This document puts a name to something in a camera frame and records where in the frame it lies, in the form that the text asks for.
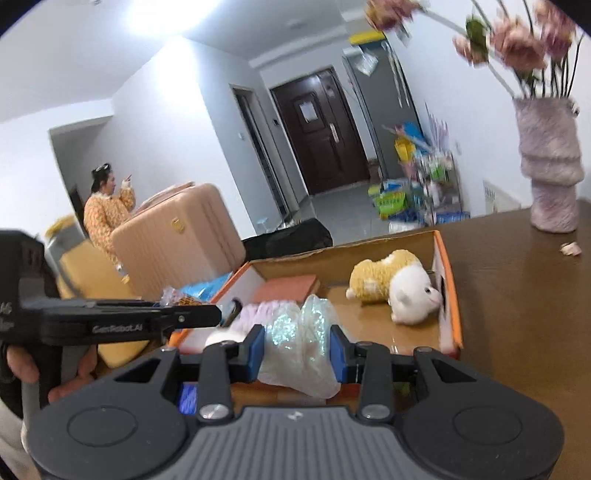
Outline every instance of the white plush toy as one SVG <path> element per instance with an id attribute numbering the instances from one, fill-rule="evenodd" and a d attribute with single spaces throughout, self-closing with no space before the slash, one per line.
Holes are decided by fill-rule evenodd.
<path id="1" fill-rule="evenodd" d="M 440 307 L 442 301 L 420 262 L 400 269 L 390 281 L 388 304 L 392 308 L 394 323 L 421 323 Z"/>

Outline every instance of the ceiling light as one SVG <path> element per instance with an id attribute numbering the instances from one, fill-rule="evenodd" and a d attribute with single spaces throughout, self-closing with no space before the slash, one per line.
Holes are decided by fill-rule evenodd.
<path id="1" fill-rule="evenodd" d="M 220 0 L 135 0 L 129 12 L 134 32 L 142 35 L 173 35 L 193 28 Z"/>

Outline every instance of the orange patterned pajamas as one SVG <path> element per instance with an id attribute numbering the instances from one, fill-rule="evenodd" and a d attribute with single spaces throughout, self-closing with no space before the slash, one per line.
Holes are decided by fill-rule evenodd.
<path id="1" fill-rule="evenodd" d="M 135 207 L 135 193 L 130 187 L 122 187 L 119 195 L 111 197 L 95 193 L 84 207 L 84 226 L 93 245 L 104 252 L 116 265 L 119 263 L 113 248 L 111 233 L 129 219 Z"/>

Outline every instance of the hand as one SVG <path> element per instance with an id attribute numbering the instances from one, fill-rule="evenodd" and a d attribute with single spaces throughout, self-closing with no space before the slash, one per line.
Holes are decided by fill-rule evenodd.
<path id="1" fill-rule="evenodd" d="M 31 355 L 22 346 L 11 345 L 8 347 L 6 359 L 10 370 L 14 376 L 25 383 L 35 383 L 39 380 L 39 370 L 33 361 Z M 75 390 L 91 383 L 94 378 L 91 373 L 96 368 L 97 362 L 96 347 L 91 346 L 85 356 L 80 359 L 78 364 L 78 374 L 69 382 L 53 388 L 48 395 L 50 403 L 69 395 Z"/>

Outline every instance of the book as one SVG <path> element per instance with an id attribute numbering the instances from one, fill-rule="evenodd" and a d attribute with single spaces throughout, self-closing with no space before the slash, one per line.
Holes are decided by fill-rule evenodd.
<path id="1" fill-rule="evenodd" d="M 320 280 L 316 275 L 272 278 L 256 291 L 251 303 L 287 300 L 302 305 L 306 298 L 317 293 L 319 288 Z"/>

